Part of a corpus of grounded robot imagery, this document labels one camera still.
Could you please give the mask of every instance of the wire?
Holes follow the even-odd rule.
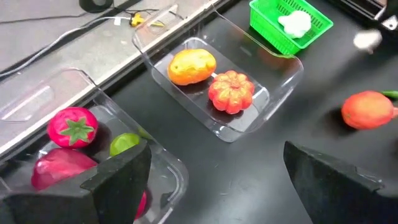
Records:
[[[31,57],[31,58],[30,58],[29,60],[27,60],[26,62],[24,62],[22,65],[18,66],[17,68],[14,68],[14,69],[12,69],[12,70],[10,70],[10,71],[8,71],[8,72],[0,73],[0,78],[6,77],[6,76],[8,76],[8,75],[11,75],[11,74],[13,74],[13,73],[16,73],[16,72],[21,71],[22,69],[24,69],[24,68],[26,68],[28,65],[30,65],[32,62],[34,62],[36,59],[38,59],[41,55],[43,55],[43,54],[46,53],[48,50],[50,50],[52,47],[54,47],[57,43],[59,43],[59,42],[60,42],[62,39],[64,39],[66,36],[68,36],[68,35],[70,35],[70,34],[76,32],[76,31],[89,28],[89,26],[95,24],[96,22],[99,22],[99,21],[102,21],[102,20],[106,20],[106,19],[127,19],[127,20],[131,21],[131,19],[132,19],[132,18],[134,17],[134,15],[135,15],[135,13],[138,13],[138,12],[146,12],[146,13],[150,14],[150,12],[159,11],[158,9],[125,10],[125,9],[119,9],[119,8],[116,8],[116,7],[113,7],[113,8],[115,8],[115,9],[117,9],[117,10],[120,10],[120,11],[122,11],[122,12],[126,12],[126,13],[130,14],[130,17],[120,17],[120,16],[100,17],[100,18],[98,18],[98,19],[95,19],[95,20],[93,20],[93,21],[87,23],[87,24],[84,25],[84,26],[81,26],[81,27],[78,27],[78,28],[74,28],[74,29],[72,29],[72,30],[70,30],[70,31],[67,31],[67,32],[63,33],[60,37],[58,37],[54,42],[52,42],[51,44],[49,44],[48,46],[44,47],[42,50],[40,50],[39,52],[37,52],[37,54],[35,54],[33,57]],[[171,14],[177,16],[177,17],[180,18],[181,20],[184,20],[184,18],[183,18],[182,16],[178,15],[178,14],[175,13],[175,12],[169,11],[169,13],[171,13]]]
[[[84,12],[79,15],[64,15],[64,16],[47,16],[47,17],[38,17],[38,18],[27,18],[27,19],[17,19],[13,21],[0,21],[0,24],[13,24],[18,22],[28,22],[28,21],[41,21],[47,19],[63,19],[63,18],[79,18],[87,15],[89,12]]]
[[[58,37],[54,42],[52,42],[51,44],[49,44],[48,46],[46,46],[45,48],[43,48],[42,50],[40,50],[39,52],[37,52],[37,54],[35,54],[33,57],[31,57],[28,61],[26,61],[26,62],[23,63],[22,65],[18,66],[18,67],[15,68],[15,69],[12,69],[12,70],[10,70],[10,71],[8,71],[8,72],[0,73],[0,78],[1,78],[1,77],[5,77],[5,76],[8,76],[8,75],[11,75],[11,74],[16,73],[16,72],[19,72],[20,70],[26,68],[26,67],[27,67],[28,65],[30,65],[34,60],[36,60],[37,58],[39,58],[42,54],[46,53],[46,51],[50,50],[54,45],[56,45],[57,43],[59,43],[59,42],[60,42],[63,38],[65,38],[66,36],[68,36],[68,35],[70,35],[70,34],[76,32],[76,31],[89,28],[89,26],[95,24],[96,22],[103,21],[103,20],[106,20],[106,19],[127,19],[127,20],[130,20],[131,18],[129,18],[129,17],[120,17],[120,16],[101,17],[101,18],[95,19],[95,20],[93,20],[93,21],[87,23],[87,24],[84,25],[84,26],[81,26],[81,27],[78,27],[78,28],[74,28],[74,29],[72,29],[72,30],[70,30],[70,31],[67,31],[67,32],[63,33],[60,37]]]

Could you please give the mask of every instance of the clear plastic container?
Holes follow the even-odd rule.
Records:
[[[3,118],[2,130],[4,128],[18,130],[22,127],[30,129],[32,125],[38,126],[37,122],[45,124],[54,113],[70,106],[70,100],[76,99],[72,99],[73,97],[80,97],[81,102],[87,105],[101,124],[96,140],[89,145],[100,149],[95,154],[89,154],[94,160],[101,162],[107,159],[111,140],[122,133],[136,133],[150,146],[152,162],[147,183],[149,206],[145,215],[134,223],[163,223],[187,189],[188,172],[182,162],[168,153],[112,99],[97,88],[84,72],[72,68],[49,75],[48,79],[42,80],[36,86],[24,85],[26,83],[20,82],[19,91],[22,94],[19,98],[6,97],[8,103],[4,98],[1,99],[4,103],[0,111]],[[6,139],[18,135],[17,132],[7,135],[2,131],[0,136]],[[47,139],[43,142],[43,138],[40,138],[23,150],[15,148],[5,150],[0,165],[0,191],[34,191],[30,178],[35,161],[54,148],[57,146],[53,142]]]
[[[170,5],[141,24],[133,44],[140,49],[153,79],[226,142],[233,142],[262,126],[303,77],[303,66],[297,57],[272,53],[218,13],[212,4],[199,18],[176,31],[165,45],[146,49],[148,36],[160,36],[169,29],[169,24],[163,21],[169,21],[170,14],[178,14],[178,4]],[[151,25],[158,21],[165,27]],[[205,49],[215,57],[217,67],[210,78],[187,86],[177,86],[169,80],[167,67],[174,55],[184,49]],[[228,70],[247,75],[255,86],[252,105],[234,115],[216,110],[208,98],[214,77]]]

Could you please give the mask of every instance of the green basket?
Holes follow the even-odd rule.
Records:
[[[250,8],[250,26],[284,55],[293,55],[308,47],[333,26],[331,20],[304,0],[253,0]],[[302,38],[292,39],[278,18],[296,10],[310,14],[312,26]]]

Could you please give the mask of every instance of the toy tomato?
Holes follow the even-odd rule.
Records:
[[[49,122],[47,133],[60,147],[81,148],[94,140],[98,121],[86,108],[70,107],[59,111]]]
[[[81,152],[70,149],[53,149],[36,161],[31,178],[36,190],[51,185],[96,166],[97,163]]]
[[[142,194],[141,201],[139,202],[135,220],[139,219],[144,214],[146,204],[147,204],[147,192],[144,191],[144,193]]]

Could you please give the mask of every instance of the green stem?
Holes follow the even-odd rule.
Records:
[[[381,94],[392,99],[398,99],[398,91],[395,90],[381,91]]]

